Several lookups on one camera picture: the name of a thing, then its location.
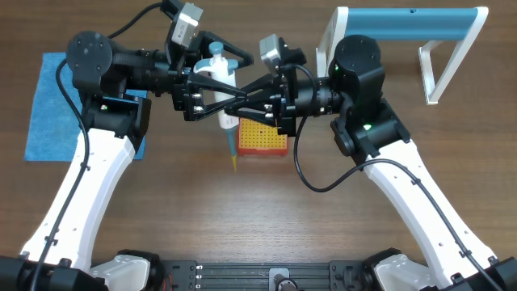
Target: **wooden tabletop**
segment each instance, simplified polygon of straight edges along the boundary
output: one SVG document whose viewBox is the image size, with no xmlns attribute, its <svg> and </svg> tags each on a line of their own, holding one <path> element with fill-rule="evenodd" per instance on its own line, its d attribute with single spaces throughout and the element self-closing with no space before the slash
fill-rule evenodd
<svg viewBox="0 0 517 291">
<path fill-rule="evenodd" d="M 0 255 L 16 256 L 40 224 L 68 170 L 66 162 L 24 162 L 32 96 L 42 53 L 64 51 L 78 32 L 105 35 L 152 0 L 4 0 L 0 9 Z M 300 47 L 315 72 L 315 48 L 337 6 L 472 7 L 490 13 L 437 106 L 427 106 L 420 42 L 381 42 L 385 98 L 412 134 L 429 172 L 464 221 L 502 259 L 517 255 L 517 2 L 195 0 L 201 29 L 255 56 L 239 72 L 262 76 L 259 41 L 276 33 Z M 163 49 L 170 20 L 151 11 L 117 38 L 131 49 Z M 435 70 L 453 45 L 433 54 Z M 300 181 L 292 154 L 239 158 L 233 173 L 215 116 L 186 123 L 169 95 L 153 97 L 143 161 L 120 179 L 95 242 L 94 260 L 118 250 L 212 262 L 326 262 L 364 259 L 388 247 L 422 260 L 383 192 L 365 174 L 317 194 Z M 333 141 L 333 117 L 309 119 L 300 160 L 326 186 L 354 164 Z"/>
</svg>

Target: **wooden table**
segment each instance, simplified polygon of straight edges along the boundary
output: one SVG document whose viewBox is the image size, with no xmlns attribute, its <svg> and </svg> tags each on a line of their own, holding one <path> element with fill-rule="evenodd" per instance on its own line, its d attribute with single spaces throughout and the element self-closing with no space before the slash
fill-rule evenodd
<svg viewBox="0 0 517 291">
<path fill-rule="evenodd" d="M 24 162 L 32 96 L 42 53 L 64 51 L 76 33 L 105 35 L 152 1 L 4 0 L 0 9 L 0 255 L 16 256 L 47 213 L 65 162 Z M 385 97 L 430 173 L 465 222 L 495 253 L 517 255 L 517 2 L 195 1 L 201 28 L 255 55 L 237 76 L 244 86 L 267 69 L 259 41 L 271 33 L 301 47 L 315 72 L 314 48 L 336 6 L 470 7 L 490 14 L 438 106 L 427 106 L 418 64 L 421 43 L 381 43 Z M 117 38 L 127 48 L 163 49 L 170 21 L 152 11 Z M 433 58 L 443 69 L 452 45 Z M 334 141 L 332 116 L 310 119 L 301 138 L 308 179 L 327 185 L 353 166 Z M 292 156 L 239 158 L 233 173 L 216 117 L 186 123 L 169 95 L 153 98 L 143 161 L 126 170 L 107 207 L 94 259 L 118 250 L 216 262 L 326 262 L 364 259 L 388 247 L 422 254 L 383 193 L 364 174 L 317 194 L 298 178 Z"/>
</svg>

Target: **black cable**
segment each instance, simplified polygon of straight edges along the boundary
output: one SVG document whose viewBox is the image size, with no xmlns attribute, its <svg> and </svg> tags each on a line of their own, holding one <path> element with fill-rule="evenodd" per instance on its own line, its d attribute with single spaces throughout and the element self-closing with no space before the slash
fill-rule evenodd
<svg viewBox="0 0 517 291">
<path fill-rule="evenodd" d="M 138 13 L 137 16 L 135 16 L 133 19 L 131 19 L 131 21 L 129 21 L 128 24 L 124 25 L 118 31 L 113 32 L 111 35 L 107 36 L 107 38 L 111 39 L 111 38 L 117 37 L 121 33 L 127 31 L 128 28 L 130 28 L 133 24 L 135 24 L 138 21 L 138 19 L 140 19 L 142 16 L 144 16 L 145 13 L 151 11 L 154 8 L 159 8 L 161 6 L 162 6 L 161 2 L 157 2 L 157 3 L 154 3 L 154 4 L 151 4 L 151 5 L 147 6 L 146 8 L 144 8 L 144 10 L 140 11 L 140 13 Z"/>
<path fill-rule="evenodd" d="M 154 8 L 158 8 L 162 5 L 161 2 L 154 3 L 152 5 L 147 6 L 142 10 L 140 13 L 137 14 L 131 21 L 129 21 L 126 25 L 124 25 L 121 29 L 119 29 L 116 32 L 113 32 L 111 35 L 108 36 L 108 38 L 114 38 L 118 36 L 119 34 L 125 32 L 130 28 L 133 24 L 135 24 L 138 19 L 140 19 L 145 13 L 151 11 Z M 79 113 L 78 109 L 75 107 L 74 102 L 66 92 L 65 88 L 63 87 L 63 83 L 61 82 L 61 71 L 63 70 L 63 67 L 66 65 L 66 59 L 61 61 L 61 63 L 57 66 L 56 70 L 56 82 L 57 86 L 59 87 L 59 90 L 63 94 L 63 97 L 65 97 L 65 100 L 67 104 L 70 106 L 70 109 L 72 109 L 72 112 L 74 113 L 75 117 L 78 119 L 79 122 L 79 128 L 81 129 L 83 138 L 84 138 L 84 159 L 81 163 L 81 169 L 79 170 L 79 174 L 77 178 L 75 179 L 74 185 L 72 185 L 72 188 L 70 189 L 70 192 L 68 196 L 66 197 L 65 203 L 61 207 L 61 210 L 57 214 L 56 221 L 54 222 L 54 226 L 52 227 L 52 230 L 50 231 L 50 234 L 48 235 L 47 242 L 45 243 L 45 246 L 41 252 L 40 259 L 38 260 L 38 264 L 36 265 L 36 270 L 34 271 L 34 276 L 32 277 L 31 282 L 31 291 L 36 291 L 36 286 L 38 285 L 38 280 L 40 278 L 39 274 L 41 273 L 41 268 L 43 267 L 43 263 L 45 259 L 47 258 L 48 251 L 50 250 L 50 247 L 52 246 L 54 242 L 54 238 L 56 237 L 56 233 L 59 230 L 59 225 L 61 224 L 61 221 L 63 220 L 63 217 L 65 216 L 66 210 L 70 204 L 70 201 L 72 198 L 74 198 L 74 194 L 79 186 L 79 183 L 81 182 L 82 177 L 84 176 L 84 172 L 86 170 L 90 170 L 88 167 L 88 158 L 90 157 L 90 138 L 88 137 L 88 133 L 86 131 L 86 128 L 84 124 L 82 123 L 81 119 L 81 113 Z"/>
<path fill-rule="evenodd" d="M 301 70 L 305 75 L 307 75 L 307 78 L 309 78 L 309 80 L 311 81 L 312 87 L 313 87 L 313 96 L 311 99 L 310 108 L 313 108 L 316 105 L 316 101 L 317 101 L 316 80 L 314 79 L 313 75 L 309 72 L 309 70 L 307 70 L 304 66 L 302 66 L 302 65 L 291 65 L 291 66 Z M 323 193 L 323 192 L 327 192 L 327 191 L 334 189 L 342 181 L 344 181 L 346 178 L 350 177 L 352 174 L 356 173 L 357 171 L 363 170 L 365 167 L 373 165 L 375 163 L 388 163 L 388 164 L 394 165 L 395 167 L 398 167 L 412 179 L 412 182 L 414 185 L 418 185 L 418 187 L 422 190 L 422 192 L 427 197 L 427 199 L 431 202 L 431 204 L 435 208 L 436 212 L 438 213 L 439 217 L 442 219 L 443 223 L 445 224 L 445 226 L 451 233 L 451 236 L 454 238 L 458 247 L 460 248 L 461 256 L 467 257 L 467 259 L 469 259 L 470 263 L 479 271 L 479 273 L 483 277 L 485 277 L 485 279 L 490 283 L 490 285 L 492 285 L 492 287 L 495 290 L 502 291 L 501 287 L 492 278 L 490 278 L 490 276 L 486 273 L 485 269 L 483 269 L 483 267 L 474 259 L 474 257 L 472 256 L 472 252 L 469 249 L 467 249 L 467 247 L 463 244 L 460 237 L 458 236 L 458 233 L 452 227 L 451 222 L 447 219 L 447 217 L 443 213 L 442 209 L 438 206 L 438 203 L 436 203 L 435 198 L 433 198 L 433 196 L 429 193 L 429 191 L 427 191 L 427 189 L 424 187 L 424 185 L 422 184 L 422 181 L 419 178 L 417 178 L 417 176 L 415 176 L 410 170 L 408 170 L 406 167 L 402 166 L 399 162 L 395 162 L 393 160 L 386 159 L 386 158 L 378 158 L 378 159 L 369 160 L 358 166 L 351 168 L 344 175 L 339 177 L 339 179 L 337 179 L 335 182 L 333 182 L 331 185 L 329 185 L 325 188 L 316 188 L 313 185 L 311 185 L 311 183 L 309 183 L 309 181 L 305 178 L 303 172 L 301 171 L 300 163 L 298 162 L 298 141 L 300 140 L 301 130 L 303 129 L 305 122 L 307 121 L 307 118 L 310 115 L 310 112 L 311 112 L 310 109 L 307 110 L 307 112 L 304 114 L 303 118 L 301 119 L 300 125 L 298 127 L 298 131 L 296 132 L 296 137 L 294 140 L 294 150 L 293 150 L 294 164 L 296 167 L 296 172 L 300 176 L 300 179 L 305 184 L 305 186 L 307 186 L 309 189 L 311 189 L 315 192 Z"/>
</svg>

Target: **yellow pipette tip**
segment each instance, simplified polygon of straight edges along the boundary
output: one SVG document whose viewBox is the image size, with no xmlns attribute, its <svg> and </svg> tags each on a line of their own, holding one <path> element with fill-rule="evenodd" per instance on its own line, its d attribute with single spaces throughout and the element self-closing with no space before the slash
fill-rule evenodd
<svg viewBox="0 0 517 291">
<path fill-rule="evenodd" d="M 232 156 L 233 171 L 237 172 L 237 156 Z"/>
</svg>

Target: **blue towel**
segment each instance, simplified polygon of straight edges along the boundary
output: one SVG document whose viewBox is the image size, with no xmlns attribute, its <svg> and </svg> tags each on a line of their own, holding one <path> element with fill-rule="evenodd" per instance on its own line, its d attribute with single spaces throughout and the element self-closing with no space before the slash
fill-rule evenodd
<svg viewBox="0 0 517 291">
<path fill-rule="evenodd" d="M 57 66 L 65 53 L 44 53 L 40 79 L 32 103 L 31 123 L 25 148 L 26 161 L 70 162 L 74 156 L 81 132 L 75 115 L 56 84 Z M 72 71 L 66 65 L 61 80 L 75 106 L 81 111 L 78 91 L 72 86 Z M 146 91 L 128 91 L 128 94 L 146 97 Z M 144 157 L 145 139 L 135 159 Z"/>
</svg>

